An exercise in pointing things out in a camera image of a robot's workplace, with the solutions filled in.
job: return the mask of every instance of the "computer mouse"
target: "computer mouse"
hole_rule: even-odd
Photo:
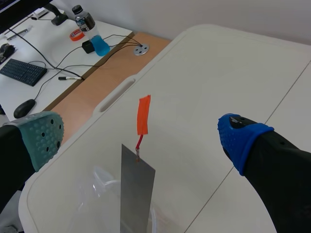
[[[34,107],[34,105],[35,100],[33,99],[27,100],[26,102],[22,103],[19,107],[15,109],[14,117],[18,119],[26,116],[30,112],[30,110]]]

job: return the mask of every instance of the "white wall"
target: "white wall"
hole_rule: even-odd
[[[97,20],[173,39],[186,28],[218,24],[311,45],[311,0],[54,0],[80,4]]]

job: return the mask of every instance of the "red wire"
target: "red wire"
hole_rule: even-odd
[[[141,143],[141,141],[142,141],[142,137],[144,137],[144,135],[141,135],[141,136],[140,136],[140,138],[139,138],[139,140],[138,140],[138,142],[137,142],[137,145],[136,145],[136,149],[138,149],[138,150],[139,150],[140,143]]]

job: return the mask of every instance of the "monitor stand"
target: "monitor stand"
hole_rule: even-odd
[[[44,8],[53,12],[56,15],[56,17],[54,19],[52,19],[52,24],[54,24],[56,26],[61,25],[63,22],[66,21],[66,19],[68,19],[67,15],[60,13],[59,10],[54,5],[52,5],[50,3],[45,5]]]

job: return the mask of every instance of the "tape roll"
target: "tape roll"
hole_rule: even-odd
[[[81,38],[84,37],[83,32],[80,29],[74,30],[71,34],[70,34],[70,39],[72,41],[77,41],[80,40]]]

